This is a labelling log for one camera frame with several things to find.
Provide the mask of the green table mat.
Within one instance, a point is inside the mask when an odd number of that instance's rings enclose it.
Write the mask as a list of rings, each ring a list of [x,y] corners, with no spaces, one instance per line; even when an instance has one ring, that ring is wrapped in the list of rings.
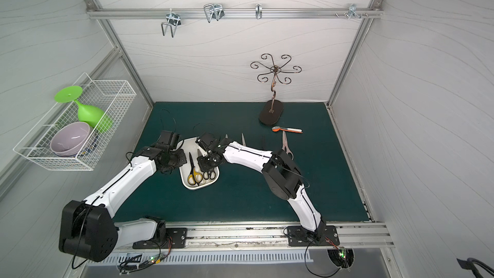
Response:
[[[249,147],[275,151],[283,136],[259,122],[262,104],[255,102],[157,102],[138,141],[151,145],[163,130],[181,138],[212,133]],[[368,220],[326,106],[321,102],[284,104],[279,126],[301,129],[288,133],[295,156],[316,210],[326,221]],[[118,210],[117,221],[154,216],[168,222],[297,221],[287,201],[276,197],[259,172],[226,163],[219,179],[209,187],[189,190],[179,171],[157,173],[146,180]]]

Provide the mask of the white plastic storage box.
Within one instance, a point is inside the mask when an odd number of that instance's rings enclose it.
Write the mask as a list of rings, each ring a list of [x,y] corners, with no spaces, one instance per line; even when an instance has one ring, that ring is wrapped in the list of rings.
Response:
[[[179,170],[182,184],[187,189],[198,190],[216,183],[219,179],[219,168],[202,170],[199,166],[199,159],[206,156],[206,151],[199,147],[196,138],[182,141],[181,149],[185,153],[186,162]]]

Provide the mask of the brown metal hook stand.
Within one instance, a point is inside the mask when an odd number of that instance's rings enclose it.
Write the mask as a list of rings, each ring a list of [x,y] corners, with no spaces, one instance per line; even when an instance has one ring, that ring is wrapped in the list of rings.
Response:
[[[277,99],[275,87],[277,84],[289,85],[292,83],[291,77],[284,77],[282,80],[280,74],[297,74],[302,72],[302,68],[294,65],[291,70],[286,70],[285,67],[292,61],[292,57],[288,54],[281,55],[281,59],[285,61],[285,63],[281,65],[276,64],[273,55],[269,53],[262,54],[261,59],[262,62],[253,61],[250,64],[250,67],[253,70],[257,70],[262,66],[268,70],[266,73],[258,74],[257,81],[260,83],[271,81],[270,91],[272,96],[262,108],[259,114],[259,122],[265,126],[274,126],[279,121],[284,111],[284,104]]]

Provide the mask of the aluminium top rail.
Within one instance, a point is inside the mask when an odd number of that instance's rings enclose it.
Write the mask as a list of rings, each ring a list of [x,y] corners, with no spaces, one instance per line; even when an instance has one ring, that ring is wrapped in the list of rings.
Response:
[[[178,14],[182,20],[205,20],[206,16],[201,8],[178,8],[171,9]],[[222,20],[257,20],[255,18],[255,7],[250,8],[224,8],[225,16]],[[265,19],[346,19],[336,18],[335,13],[343,14],[348,11],[344,8],[266,8],[262,7],[262,20]],[[383,10],[369,8],[357,8],[359,13],[367,13],[366,19],[381,18]],[[100,9],[88,11],[91,19],[161,19],[164,20],[170,9]]]

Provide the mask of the green plastic goblet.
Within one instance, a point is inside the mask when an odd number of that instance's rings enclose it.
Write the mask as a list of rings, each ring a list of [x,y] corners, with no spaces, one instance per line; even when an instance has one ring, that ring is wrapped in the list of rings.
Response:
[[[80,86],[69,86],[58,91],[54,99],[57,103],[74,102],[78,107],[78,120],[87,123],[99,133],[106,133],[113,127],[113,120],[100,108],[82,104],[78,98],[83,94]]]

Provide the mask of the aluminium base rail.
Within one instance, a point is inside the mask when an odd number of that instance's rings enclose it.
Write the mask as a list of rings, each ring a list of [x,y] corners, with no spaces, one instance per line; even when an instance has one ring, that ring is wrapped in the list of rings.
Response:
[[[361,222],[361,223],[335,223],[329,222],[337,228],[340,245],[334,247],[311,248],[393,248],[394,241],[386,224]],[[177,222],[168,223],[166,228],[187,228],[186,246],[182,249],[192,251],[214,250],[294,250],[290,247],[288,238],[283,231],[288,226],[298,226],[296,223],[286,221],[243,221],[237,223],[220,222]]]

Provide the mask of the small metal hook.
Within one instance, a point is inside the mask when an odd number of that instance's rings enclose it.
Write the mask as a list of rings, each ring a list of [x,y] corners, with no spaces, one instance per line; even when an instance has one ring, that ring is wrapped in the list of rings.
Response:
[[[255,6],[255,18],[257,20],[262,19],[262,5],[261,4],[256,4],[256,6]]]

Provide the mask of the grey pink handled scissors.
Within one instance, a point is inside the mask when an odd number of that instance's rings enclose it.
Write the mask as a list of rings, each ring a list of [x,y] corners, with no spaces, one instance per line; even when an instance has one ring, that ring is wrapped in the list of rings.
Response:
[[[291,157],[291,159],[294,159],[294,155],[293,155],[292,151],[290,150],[290,148],[288,146],[288,138],[286,136],[286,132],[285,131],[283,131],[283,146],[282,146],[282,149],[283,149],[283,151],[285,151]]]

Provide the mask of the metal double hook middle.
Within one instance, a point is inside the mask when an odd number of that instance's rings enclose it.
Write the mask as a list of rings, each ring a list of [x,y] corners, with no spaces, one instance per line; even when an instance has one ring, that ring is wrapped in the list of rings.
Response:
[[[209,3],[203,7],[206,19],[208,23],[211,23],[213,19],[219,21],[225,16],[225,11],[221,4]]]

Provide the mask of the orange white spoon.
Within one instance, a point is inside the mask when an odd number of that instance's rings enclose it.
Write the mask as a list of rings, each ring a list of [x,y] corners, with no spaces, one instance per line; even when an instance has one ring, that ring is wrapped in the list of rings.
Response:
[[[271,129],[273,132],[279,132],[279,131],[284,131],[284,132],[291,132],[291,133],[303,133],[301,129],[297,128],[289,128],[289,127],[280,127],[280,126],[274,126]]]

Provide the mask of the yellow black handled scissors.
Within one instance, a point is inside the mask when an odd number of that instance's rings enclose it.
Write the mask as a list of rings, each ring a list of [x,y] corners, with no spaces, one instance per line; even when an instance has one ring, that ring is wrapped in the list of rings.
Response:
[[[194,159],[192,158],[191,153],[189,153],[189,160],[190,160],[190,173],[187,178],[187,182],[191,186],[199,186],[199,184],[204,180],[203,174],[196,171],[195,165],[194,165]]]

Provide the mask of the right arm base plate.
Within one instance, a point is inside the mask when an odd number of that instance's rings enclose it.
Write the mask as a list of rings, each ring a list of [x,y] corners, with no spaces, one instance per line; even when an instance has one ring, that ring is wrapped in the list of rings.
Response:
[[[337,228],[333,225],[320,225],[314,232],[301,226],[288,226],[283,231],[290,247],[334,247],[340,245]]]

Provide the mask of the metal bracket hook right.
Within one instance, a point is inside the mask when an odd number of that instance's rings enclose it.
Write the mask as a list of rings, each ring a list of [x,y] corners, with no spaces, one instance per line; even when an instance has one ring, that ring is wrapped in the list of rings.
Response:
[[[367,13],[359,13],[357,11],[356,5],[351,5],[348,8],[348,11],[343,14],[335,13],[334,16],[336,18],[346,18],[346,19],[366,19],[369,17]]]

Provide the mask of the purple bowl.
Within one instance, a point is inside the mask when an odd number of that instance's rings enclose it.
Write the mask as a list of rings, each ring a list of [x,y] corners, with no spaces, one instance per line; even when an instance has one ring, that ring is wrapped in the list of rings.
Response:
[[[93,128],[86,122],[74,122],[51,139],[50,149],[58,157],[73,157],[89,139]]]

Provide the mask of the metal double hook left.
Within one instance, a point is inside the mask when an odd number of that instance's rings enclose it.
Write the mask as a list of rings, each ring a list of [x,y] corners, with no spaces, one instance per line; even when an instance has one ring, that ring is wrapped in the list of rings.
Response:
[[[162,36],[166,36],[168,32],[173,38],[176,35],[179,26],[181,26],[181,17],[170,10],[165,17],[165,21],[161,23]]]

